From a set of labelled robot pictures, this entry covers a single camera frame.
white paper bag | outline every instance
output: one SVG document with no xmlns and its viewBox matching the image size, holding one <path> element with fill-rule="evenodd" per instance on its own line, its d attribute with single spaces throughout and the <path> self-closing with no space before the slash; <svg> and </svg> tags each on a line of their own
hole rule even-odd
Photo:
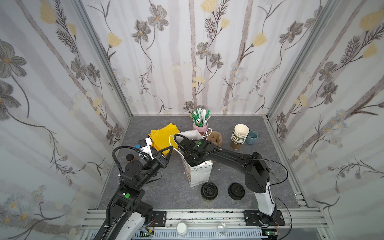
<svg viewBox="0 0 384 240">
<path fill-rule="evenodd" d="M 190 130 L 179 133 L 183 135 L 184 137 L 188 138 L 189 140 L 199 140 L 203 137 L 200 135 L 199 131 L 197 130 Z M 182 140 L 182 137 L 176 136 L 177 140 L 180 142 Z M 199 184 L 205 183 L 209 181 L 209 177 L 211 175 L 212 170 L 212 161 L 207 160 L 205 162 L 202 162 L 201 164 L 191 167 L 187 161 L 184 159 L 184 156 L 181 157 L 183 161 L 183 165 L 185 168 L 185 173 L 188 177 L 189 185 L 191 187 L 197 186 Z"/>
</svg>

gray marble surface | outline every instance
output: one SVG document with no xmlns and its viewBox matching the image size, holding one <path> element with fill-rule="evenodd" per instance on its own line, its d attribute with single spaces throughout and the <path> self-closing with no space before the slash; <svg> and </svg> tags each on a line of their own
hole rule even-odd
<svg viewBox="0 0 384 240">
<path fill-rule="evenodd" d="M 122 145 L 135 146 L 137 145 L 137 141 L 146 138 L 151 130 L 160 129 L 169 123 L 176 124 L 181 132 L 192 129 L 192 120 L 189 116 L 133 117 Z M 211 117 L 209 126 L 214 131 L 222 134 L 222 147 L 233 150 L 230 146 L 231 134 L 235 125 L 239 123 L 245 124 L 250 130 L 256 131 L 259 134 L 259 138 L 254 145 L 244 143 L 242 148 L 236 151 L 249 154 L 255 151 L 259 152 L 264 159 L 280 161 L 262 117 Z M 126 164 L 125 156 L 128 153 L 133 153 L 137 156 L 137 153 L 131 150 L 120 150 L 118 159 L 123 168 Z M 277 178 L 283 180 L 286 176 L 284 168 L 277 163 L 269 163 L 271 164 L 270 168 Z M 159 172 L 162 174 L 160 180 L 149 183 L 143 187 L 146 193 L 142 201 L 152 205 L 154 209 L 248 209 L 258 207 L 253 192 L 245 187 L 244 175 L 226 165 L 217 162 L 213 163 L 209 181 L 217 185 L 218 196 L 212 201 L 207 201 L 202 198 L 200 194 L 201 185 L 192 188 L 189 186 L 180 155 L 176 151 L 172 153 L 168 166 Z M 117 167 L 114 166 L 106 184 L 99 209 L 106 208 L 111 196 L 118 188 L 118 173 Z M 228 195 L 228 187 L 233 182 L 238 182 L 245 187 L 246 194 L 240 201 L 235 201 Z M 271 183 L 276 182 L 278 181 L 271 174 Z M 287 207 L 298 207 L 288 180 L 282 184 L 272 186 L 271 192 L 274 197 L 279 197 L 283 200 Z M 277 202 L 277 205 L 278 207 L 284 207 L 284 205 L 279 202 Z"/>
</svg>

stack of paper cups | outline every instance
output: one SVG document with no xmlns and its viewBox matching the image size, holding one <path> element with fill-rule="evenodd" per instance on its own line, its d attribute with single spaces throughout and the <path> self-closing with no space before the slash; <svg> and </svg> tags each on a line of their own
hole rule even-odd
<svg viewBox="0 0 384 240">
<path fill-rule="evenodd" d="M 237 124 L 232 133 L 232 143 L 231 147 L 233 149 L 240 149 L 241 145 L 245 142 L 247 135 L 249 133 L 249 128 L 244 124 Z"/>
</svg>

blue ceramic cup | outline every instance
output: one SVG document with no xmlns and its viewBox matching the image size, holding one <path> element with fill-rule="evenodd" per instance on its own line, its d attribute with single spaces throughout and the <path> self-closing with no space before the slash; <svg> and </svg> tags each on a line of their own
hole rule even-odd
<svg viewBox="0 0 384 240">
<path fill-rule="evenodd" d="M 259 137 L 259 134 L 255 131 L 249 131 L 247 138 L 245 139 L 245 142 L 248 144 L 255 144 L 257 139 Z"/>
</svg>

mounting plate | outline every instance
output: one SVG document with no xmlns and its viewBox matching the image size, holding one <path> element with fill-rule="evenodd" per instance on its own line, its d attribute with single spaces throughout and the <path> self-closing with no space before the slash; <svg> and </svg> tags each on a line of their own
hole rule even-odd
<svg viewBox="0 0 384 240">
<path fill-rule="evenodd" d="M 280 210 L 276 211 L 275 220 L 279 224 L 279 226 L 285 226 L 284 218 L 282 218 L 283 214 Z M 257 219 L 257 211 L 244 211 L 244 221 L 247 226 L 260 226 L 260 223 Z M 276 226 L 276 223 L 271 223 L 270 226 Z"/>
<path fill-rule="evenodd" d="M 166 211 L 153 211 L 153 218 L 155 219 L 155 227 L 165 227 L 167 212 Z"/>
</svg>

